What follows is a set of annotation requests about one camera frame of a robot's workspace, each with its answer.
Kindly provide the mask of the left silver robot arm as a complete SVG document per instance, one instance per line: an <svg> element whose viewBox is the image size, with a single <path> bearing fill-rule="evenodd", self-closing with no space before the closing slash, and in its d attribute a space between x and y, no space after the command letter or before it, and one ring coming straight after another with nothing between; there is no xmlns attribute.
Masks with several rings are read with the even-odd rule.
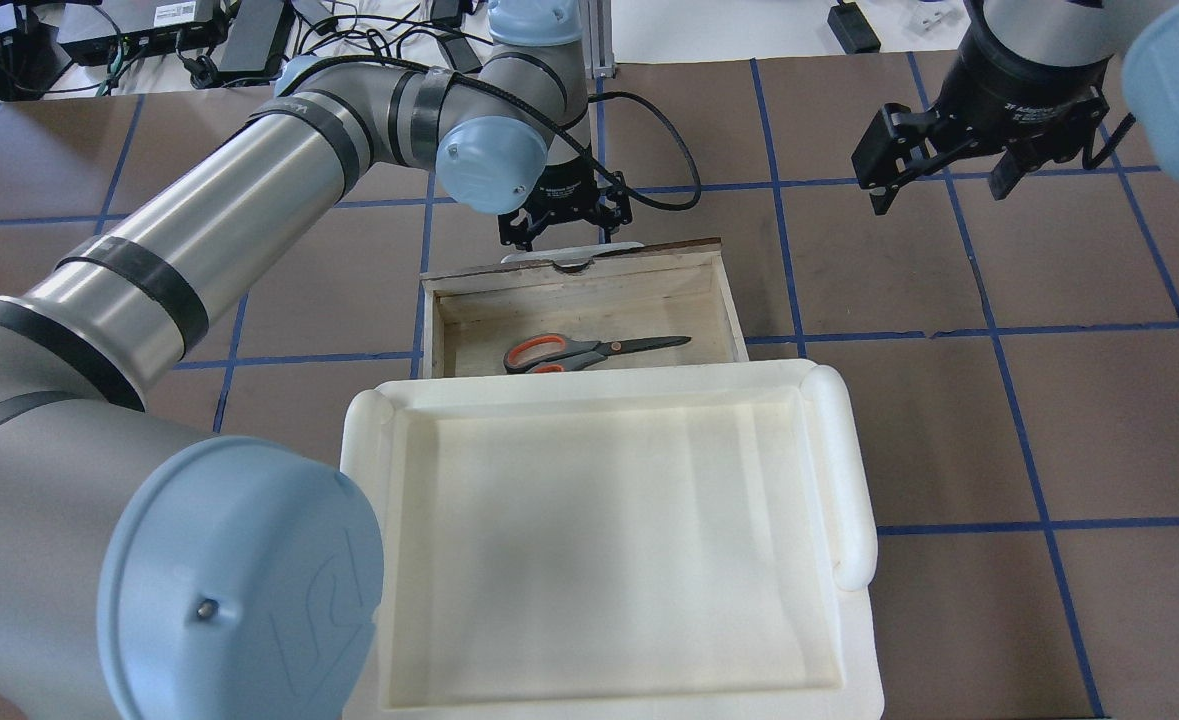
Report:
<svg viewBox="0 0 1179 720"><path fill-rule="evenodd" d="M204 342L200 342L199 359L192 366L185 366L167 374L159 387L147 395L147 407L151 414L165 420L179 421L187 427L210 430L215 418L222 411L222 382L224 378L224 361L233 346L237 333L241 333L241 313L245 310L245 300L233 304L233 309L220 316ZM14 704L0 696L0 719L22 719L24 712Z"/></svg>

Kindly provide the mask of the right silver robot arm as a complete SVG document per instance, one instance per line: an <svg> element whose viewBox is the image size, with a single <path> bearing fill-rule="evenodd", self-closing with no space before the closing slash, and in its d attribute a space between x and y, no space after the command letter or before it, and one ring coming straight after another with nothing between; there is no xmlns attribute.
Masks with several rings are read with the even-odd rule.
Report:
<svg viewBox="0 0 1179 720"><path fill-rule="evenodd" d="M905 184L988 156L1002 200L1047 163L1096 169L1134 126L1179 181L1179 1L968 1L967 12L936 100L883 105L852 151L874 213Z"/></svg>

